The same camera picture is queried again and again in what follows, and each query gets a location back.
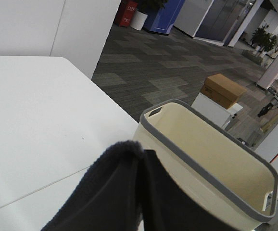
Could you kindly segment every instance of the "white partition wall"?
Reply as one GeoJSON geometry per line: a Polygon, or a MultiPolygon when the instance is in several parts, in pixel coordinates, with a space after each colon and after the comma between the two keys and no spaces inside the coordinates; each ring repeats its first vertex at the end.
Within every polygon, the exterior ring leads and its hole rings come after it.
{"type": "Polygon", "coordinates": [[[92,78],[120,0],[0,0],[0,55],[61,56],[92,78]]]}
{"type": "Polygon", "coordinates": [[[0,55],[49,56],[64,0],[0,0],[0,55]]]}
{"type": "Polygon", "coordinates": [[[214,0],[185,0],[174,26],[194,37],[213,2],[214,0]]]}
{"type": "Polygon", "coordinates": [[[120,0],[65,0],[51,56],[71,61],[92,78],[120,0]]]}

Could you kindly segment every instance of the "white pillar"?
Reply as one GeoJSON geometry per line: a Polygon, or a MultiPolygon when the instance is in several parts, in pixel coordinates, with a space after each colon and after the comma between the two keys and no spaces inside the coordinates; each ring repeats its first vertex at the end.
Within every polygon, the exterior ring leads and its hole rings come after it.
{"type": "Polygon", "coordinates": [[[239,29],[236,31],[235,35],[231,39],[230,43],[228,44],[229,47],[234,47],[236,42],[239,40],[240,36],[248,26],[249,22],[252,20],[254,14],[258,11],[259,7],[261,6],[263,0],[256,0],[253,4],[252,8],[250,9],[249,13],[245,17],[244,21],[241,23],[239,29]]]}

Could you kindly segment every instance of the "white table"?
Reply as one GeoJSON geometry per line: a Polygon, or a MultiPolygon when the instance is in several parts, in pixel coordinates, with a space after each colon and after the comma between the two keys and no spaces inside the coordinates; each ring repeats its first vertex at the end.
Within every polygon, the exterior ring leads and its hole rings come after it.
{"type": "Polygon", "coordinates": [[[137,125],[66,59],[0,56],[0,231],[40,230],[137,125]]]}
{"type": "Polygon", "coordinates": [[[222,129],[225,129],[235,114],[243,108],[235,103],[226,109],[202,93],[198,94],[191,107],[222,129]]]}

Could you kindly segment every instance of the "bin handle hole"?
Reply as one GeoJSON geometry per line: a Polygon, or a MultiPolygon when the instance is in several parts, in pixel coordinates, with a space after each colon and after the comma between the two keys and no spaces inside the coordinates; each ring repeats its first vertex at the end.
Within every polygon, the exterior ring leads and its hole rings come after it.
{"type": "Polygon", "coordinates": [[[263,208],[262,211],[264,212],[269,206],[269,199],[271,198],[273,192],[267,192],[264,197],[263,208]]]}
{"type": "Polygon", "coordinates": [[[152,115],[154,115],[154,114],[159,113],[159,112],[161,111],[162,108],[163,108],[163,107],[159,107],[159,108],[155,109],[154,111],[152,111],[152,112],[149,114],[149,117],[152,116],[152,115]]]}

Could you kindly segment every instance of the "white cabinet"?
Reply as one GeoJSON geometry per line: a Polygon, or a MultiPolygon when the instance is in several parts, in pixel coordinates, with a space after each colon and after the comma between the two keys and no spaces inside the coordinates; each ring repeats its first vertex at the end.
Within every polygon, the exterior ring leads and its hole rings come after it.
{"type": "Polygon", "coordinates": [[[222,129],[225,129],[235,114],[243,108],[238,103],[229,109],[223,108],[202,93],[198,94],[191,107],[222,129]]]}
{"type": "Polygon", "coordinates": [[[276,79],[278,79],[278,56],[256,84],[264,89],[268,89],[276,79]]]}

